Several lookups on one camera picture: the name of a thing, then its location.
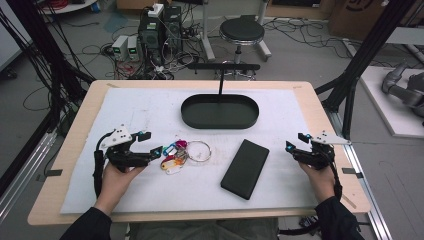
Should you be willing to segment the white platform board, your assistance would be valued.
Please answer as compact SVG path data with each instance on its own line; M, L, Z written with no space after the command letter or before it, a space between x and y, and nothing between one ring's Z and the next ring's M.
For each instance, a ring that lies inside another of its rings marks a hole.
M392 68L369 66L361 83L392 136L424 139L424 118L414 114L400 99L382 92L384 77L390 71Z

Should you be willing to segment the white power supply unit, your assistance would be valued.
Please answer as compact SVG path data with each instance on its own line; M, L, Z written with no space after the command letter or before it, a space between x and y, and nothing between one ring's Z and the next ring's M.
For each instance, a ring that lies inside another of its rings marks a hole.
M119 36L112 44L112 50L117 61L125 61L128 56L128 37L126 35Z
M128 49L129 59L131 61L138 61L140 59L138 38L136 36L128 37L127 49Z

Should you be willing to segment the white table mat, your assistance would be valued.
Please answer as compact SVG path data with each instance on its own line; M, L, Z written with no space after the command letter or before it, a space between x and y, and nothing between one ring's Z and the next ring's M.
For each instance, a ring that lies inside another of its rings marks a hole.
M75 165L62 205L64 214L83 213L96 200L93 187L94 151L100 137L125 125L130 132L149 131L150 139L135 143L135 152L167 147L183 139L193 143L190 159L175 174L154 160L131 183L117 206L121 213L182 212L242 209L309 208L315 205L309 181L285 144L296 146L308 130L296 95L291 90L246 91L259 106L257 122L244 130L199 130L181 118L183 101L192 89L111 88L88 134ZM268 149L269 155L250 199L220 185L243 140Z

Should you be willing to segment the aluminium rail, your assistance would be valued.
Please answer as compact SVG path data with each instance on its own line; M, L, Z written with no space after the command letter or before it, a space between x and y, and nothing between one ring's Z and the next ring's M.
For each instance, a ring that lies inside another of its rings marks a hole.
M366 223L376 240L393 240L353 145L335 145L335 154L337 170L343 185L342 202L352 212L365 215ZM363 174L363 178L358 179L355 175L344 174L342 168L354 168Z
M28 154L23 157L22 167L0 197L0 225L7 218L31 178L48 155L56 138L56 130L51 133L45 133L40 140L35 142L35 146L31 148Z

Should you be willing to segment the black round stool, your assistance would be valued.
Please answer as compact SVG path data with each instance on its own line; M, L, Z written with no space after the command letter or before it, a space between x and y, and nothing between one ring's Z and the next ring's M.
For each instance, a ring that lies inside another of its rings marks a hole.
M265 30L254 16L245 15L224 21L219 34L223 40L236 45L234 59L226 60L224 64L242 64L241 47L257 45L263 40Z

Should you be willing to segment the white power adapter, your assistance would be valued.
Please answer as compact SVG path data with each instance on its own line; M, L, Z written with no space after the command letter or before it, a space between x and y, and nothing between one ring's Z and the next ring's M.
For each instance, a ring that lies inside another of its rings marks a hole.
M148 16L158 18L161 15L163 9L164 9L163 4L155 3L152 6L152 9L148 11Z

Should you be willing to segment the black oval tray key stand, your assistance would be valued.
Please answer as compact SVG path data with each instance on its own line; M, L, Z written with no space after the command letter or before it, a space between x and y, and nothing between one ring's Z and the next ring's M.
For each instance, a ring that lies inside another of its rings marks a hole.
M191 63L189 69L219 70L217 94L195 94L181 105L184 123L195 129L247 129L253 126L259 116L259 106L255 100L245 95L224 94L225 70L259 70L258 64Z

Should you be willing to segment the person's left hand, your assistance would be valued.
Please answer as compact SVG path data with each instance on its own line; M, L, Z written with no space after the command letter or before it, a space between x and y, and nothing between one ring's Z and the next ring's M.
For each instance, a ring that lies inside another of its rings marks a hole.
M102 187L94 207L110 216L126 193L130 183L144 170L144 167L129 168L124 172L108 163L104 168Z

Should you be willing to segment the black computer tower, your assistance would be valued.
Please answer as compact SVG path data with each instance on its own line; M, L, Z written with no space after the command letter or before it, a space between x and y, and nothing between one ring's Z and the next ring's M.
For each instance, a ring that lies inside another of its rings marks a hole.
M144 14L138 28L139 38L146 58L155 65L163 64L163 24L157 17Z
M182 49L181 38L181 7L167 6L164 9L163 20L165 24L165 36L168 48L172 52L178 52Z

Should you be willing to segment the person's right hand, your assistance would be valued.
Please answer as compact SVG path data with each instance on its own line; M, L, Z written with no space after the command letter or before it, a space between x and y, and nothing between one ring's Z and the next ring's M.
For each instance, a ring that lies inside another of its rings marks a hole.
M319 203L335 195L334 174L329 166L316 170L307 164L300 163L300 168L306 173Z

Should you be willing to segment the black tape strip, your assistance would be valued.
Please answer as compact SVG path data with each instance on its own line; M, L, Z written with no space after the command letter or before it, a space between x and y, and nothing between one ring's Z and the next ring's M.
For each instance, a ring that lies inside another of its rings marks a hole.
M355 175L358 179L363 178L363 174L361 172L357 172L354 168L342 168L342 172L344 174Z
M48 177L61 176L62 172L63 172L63 169L48 170L43 174L39 174L36 177L36 181L44 182Z

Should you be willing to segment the black wallet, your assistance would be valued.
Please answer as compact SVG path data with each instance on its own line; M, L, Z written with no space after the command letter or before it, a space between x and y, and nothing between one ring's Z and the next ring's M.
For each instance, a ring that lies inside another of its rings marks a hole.
M220 186L249 200L268 155L267 148L244 139L221 180Z

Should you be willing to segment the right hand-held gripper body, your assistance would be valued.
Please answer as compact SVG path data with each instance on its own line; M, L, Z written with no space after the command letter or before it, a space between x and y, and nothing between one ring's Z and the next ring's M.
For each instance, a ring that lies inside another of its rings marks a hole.
M323 130L320 134L312 136L307 144L311 144L311 151L299 149L300 153L295 154L294 159L320 170L334 162L335 145L350 145L351 141Z

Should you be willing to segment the brown cardboard box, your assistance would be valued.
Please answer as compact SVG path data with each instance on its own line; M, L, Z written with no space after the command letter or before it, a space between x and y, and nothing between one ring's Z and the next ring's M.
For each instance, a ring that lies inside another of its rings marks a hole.
M328 20L332 36L364 40L391 0L336 0Z

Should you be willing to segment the white round table top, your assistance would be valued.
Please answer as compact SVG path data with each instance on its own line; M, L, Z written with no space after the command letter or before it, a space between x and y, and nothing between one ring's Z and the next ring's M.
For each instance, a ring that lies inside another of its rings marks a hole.
M42 7L42 11L45 14L62 14L78 11L81 9L90 9L92 12L99 12L101 7L98 3L98 0L84 0L83 3L73 4L71 1L68 1L68 4L63 7L50 7L47 3Z

